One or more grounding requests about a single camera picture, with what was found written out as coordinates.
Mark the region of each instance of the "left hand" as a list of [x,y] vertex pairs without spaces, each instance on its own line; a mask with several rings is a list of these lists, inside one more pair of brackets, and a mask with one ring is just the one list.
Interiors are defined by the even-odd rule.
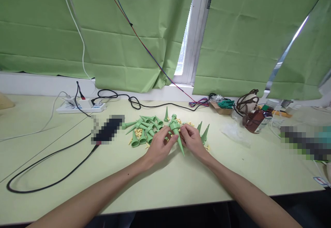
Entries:
[[170,127],[164,126],[158,133],[153,136],[151,146],[148,148],[144,157],[151,166],[163,161],[170,153],[172,146],[177,142],[178,135],[169,135]]

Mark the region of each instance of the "hand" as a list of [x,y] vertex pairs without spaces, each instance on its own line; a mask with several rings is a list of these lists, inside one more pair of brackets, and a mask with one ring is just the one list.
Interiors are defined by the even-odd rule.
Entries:
[[173,135],[171,137],[168,133],[169,131],[170,127],[164,126],[153,136],[151,146],[144,155],[150,166],[164,160],[169,155],[172,146],[177,142],[178,135]]
[[202,159],[202,157],[209,155],[202,144],[198,129],[189,124],[184,124],[180,127],[180,138],[182,144],[198,159]]

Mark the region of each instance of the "plastic bag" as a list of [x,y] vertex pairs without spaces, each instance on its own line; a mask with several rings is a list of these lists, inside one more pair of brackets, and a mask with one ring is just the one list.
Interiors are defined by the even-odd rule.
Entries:
[[208,102],[221,102],[224,99],[224,97],[222,95],[214,95],[212,97],[210,97],[210,100]]
[[251,143],[247,139],[247,136],[244,137],[242,127],[239,127],[237,123],[228,124],[224,128],[221,129],[221,132],[230,138],[232,141],[237,142],[241,145],[244,145],[247,148],[251,148]]

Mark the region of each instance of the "wall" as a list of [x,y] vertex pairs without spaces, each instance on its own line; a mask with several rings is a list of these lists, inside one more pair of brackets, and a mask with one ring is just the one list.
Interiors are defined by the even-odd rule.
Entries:
[[[74,96],[76,94],[77,85],[79,82],[82,93],[86,97],[97,97],[99,89],[95,89],[94,83],[90,80],[75,79],[62,76],[42,76],[33,75],[27,73],[7,73],[0,72],[0,92],[4,94],[16,94],[16,95],[40,95],[40,96],[56,96],[60,91],[65,91],[68,94]],[[178,84],[188,95],[194,100],[198,101],[205,96],[192,95],[193,87],[190,85]],[[162,89],[152,89],[148,93],[134,93],[125,91],[116,91],[118,94],[128,94],[129,96],[135,96],[138,100],[161,100],[161,101],[192,101],[176,86],[164,86]],[[331,79],[329,79],[321,88],[320,92],[323,97],[319,100],[305,100],[296,101],[303,106],[330,106],[331,102]],[[260,99],[259,103],[265,103],[266,92]]]

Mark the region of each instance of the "window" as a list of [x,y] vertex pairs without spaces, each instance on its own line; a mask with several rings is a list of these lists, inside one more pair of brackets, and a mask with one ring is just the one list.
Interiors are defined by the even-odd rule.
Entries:
[[173,81],[194,84],[200,48],[207,22],[209,0],[192,0]]

